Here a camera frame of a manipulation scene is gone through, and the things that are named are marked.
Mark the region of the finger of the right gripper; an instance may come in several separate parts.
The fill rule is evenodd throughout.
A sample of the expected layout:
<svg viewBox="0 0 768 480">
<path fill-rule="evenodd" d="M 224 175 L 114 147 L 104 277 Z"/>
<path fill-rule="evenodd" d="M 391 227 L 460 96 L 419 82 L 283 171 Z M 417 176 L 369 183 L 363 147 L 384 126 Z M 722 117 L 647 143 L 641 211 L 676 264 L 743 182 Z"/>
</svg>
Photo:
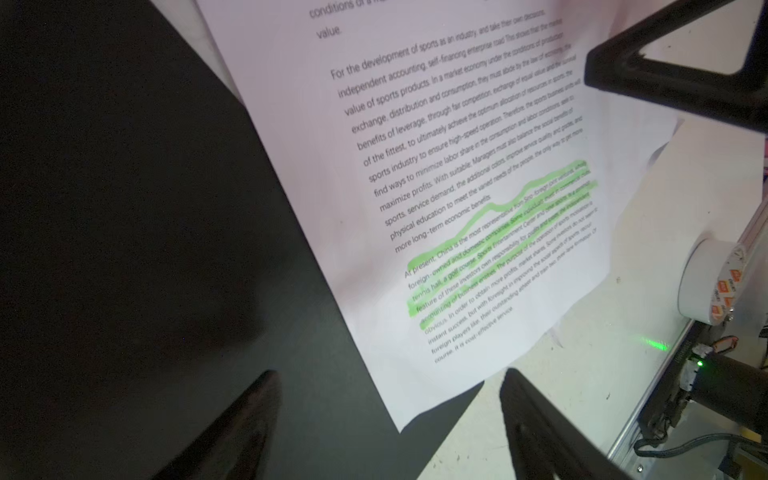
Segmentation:
<svg viewBox="0 0 768 480">
<path fill-rule="evenodd" d="M 651 60 L 641 49 L 728 4 L 675 1 L 586 57 L 584 83 L 598 90 L 672 107 L 765 134 L 767 132 L 767 3 L 763 2 L 740 69 L 716 73 Z"/>
</svg>

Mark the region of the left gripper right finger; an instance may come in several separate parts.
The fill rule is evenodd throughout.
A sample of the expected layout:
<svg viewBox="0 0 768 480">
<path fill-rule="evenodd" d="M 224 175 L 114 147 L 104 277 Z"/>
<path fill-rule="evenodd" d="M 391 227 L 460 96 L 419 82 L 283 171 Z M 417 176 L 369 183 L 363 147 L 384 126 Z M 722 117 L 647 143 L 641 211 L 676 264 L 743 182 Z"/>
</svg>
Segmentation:
<svg viewBox="0 0 768 480">
<path fill-rule="evenodd" d="M 508 369 L 499 399 L 518 479 L 627 479 L 517 369 Z"/>
</svg>

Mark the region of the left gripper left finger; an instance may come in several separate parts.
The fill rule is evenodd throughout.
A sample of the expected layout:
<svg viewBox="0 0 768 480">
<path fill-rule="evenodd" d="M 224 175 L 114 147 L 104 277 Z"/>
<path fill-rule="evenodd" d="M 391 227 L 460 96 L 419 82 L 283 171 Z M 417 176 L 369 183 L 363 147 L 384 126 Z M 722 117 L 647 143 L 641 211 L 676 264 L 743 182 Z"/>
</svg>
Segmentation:
<svg viewBox="0 0 768 480">
<path fill-rule="evenodd" d="M 280 376 L 267 370 L 154 477 L 263 478 L 281 404 Z"/>
</svg>

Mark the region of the printed paper sheets stack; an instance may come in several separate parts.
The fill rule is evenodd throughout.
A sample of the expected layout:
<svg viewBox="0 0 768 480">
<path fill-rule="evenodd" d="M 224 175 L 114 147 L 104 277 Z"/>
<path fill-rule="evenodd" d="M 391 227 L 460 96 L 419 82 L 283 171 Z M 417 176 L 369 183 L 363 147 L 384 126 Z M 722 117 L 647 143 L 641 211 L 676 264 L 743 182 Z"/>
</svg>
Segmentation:
<svg viewBox="0 0 768 480">
<path fill-rule="evenodd" d="M 245 106 L 398 430 L 609 270 L 674 116 L 585 83 L 654 1 L 161 1 Z"/>
</svg>

